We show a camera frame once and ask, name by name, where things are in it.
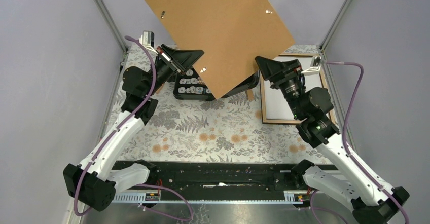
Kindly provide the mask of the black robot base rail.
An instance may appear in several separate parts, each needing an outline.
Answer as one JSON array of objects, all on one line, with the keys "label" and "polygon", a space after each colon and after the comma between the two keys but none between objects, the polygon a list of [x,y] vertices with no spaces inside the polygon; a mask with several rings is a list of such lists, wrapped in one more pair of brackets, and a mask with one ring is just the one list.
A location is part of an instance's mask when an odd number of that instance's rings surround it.
[{"label": "black robot base rail", "polygon": [[159,202],[287,203],[309,199],[315,189],[292,175],[292,164],[146,162],[150,170],[143,186]]}]

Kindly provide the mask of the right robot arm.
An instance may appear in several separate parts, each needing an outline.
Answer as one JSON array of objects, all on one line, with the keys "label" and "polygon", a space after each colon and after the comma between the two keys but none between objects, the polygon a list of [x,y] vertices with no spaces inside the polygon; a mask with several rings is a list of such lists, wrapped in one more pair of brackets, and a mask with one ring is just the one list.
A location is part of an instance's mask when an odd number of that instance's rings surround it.
[{"label": "right robot arm", "polygon": [[334,107],[328,90],[307,89],[306,70],[297,59],[276,61],[257,56],[255,62],[262,78],[283,94],[293,117],[299,120],[296,128],[300,137],[345,177],[339,180],[303,160],[291,170],[293,187],[322,191],[350,210],[358,223],[388,223],[397,213],[409,223],[403,208],[409,193],[385,181],[348,144],[345,130],[340,130],[328,116]]}]

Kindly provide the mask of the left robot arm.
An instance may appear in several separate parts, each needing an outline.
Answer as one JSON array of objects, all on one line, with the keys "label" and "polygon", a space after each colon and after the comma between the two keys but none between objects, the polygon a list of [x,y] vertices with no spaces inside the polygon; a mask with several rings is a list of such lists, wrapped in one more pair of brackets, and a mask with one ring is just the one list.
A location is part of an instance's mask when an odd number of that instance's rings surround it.
[{"label": "left robot arm", "polygon": [[115,194],[139,184],[145,189],[157,184],[156,173],[143,162],[117,171],[113,167],[125,145],[153,116],[158,105],[158,100],[152,98],[154,93],[173,75],[189,71],[204,51],[177,50],[162,44],[156,52],[156,58],[149,59],[148,71],[136,66],[125,69],[122,89],[126,98],[114,124],[80,163],[68,164],[63,170],[77,216],[86,214],[79,211],[78,203],[103,211],[111,204]]}]

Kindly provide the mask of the brown frame backing board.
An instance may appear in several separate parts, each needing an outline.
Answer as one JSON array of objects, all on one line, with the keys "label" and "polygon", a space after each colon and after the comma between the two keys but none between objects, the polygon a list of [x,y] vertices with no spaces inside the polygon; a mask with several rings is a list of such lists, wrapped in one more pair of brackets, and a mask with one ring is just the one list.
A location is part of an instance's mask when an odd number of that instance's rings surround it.
[{"label": "brown frame backing board", "polygon": [[216,99],[253,75],[255,57],[273,59],[295,43],[268,0],[145,0]]}]

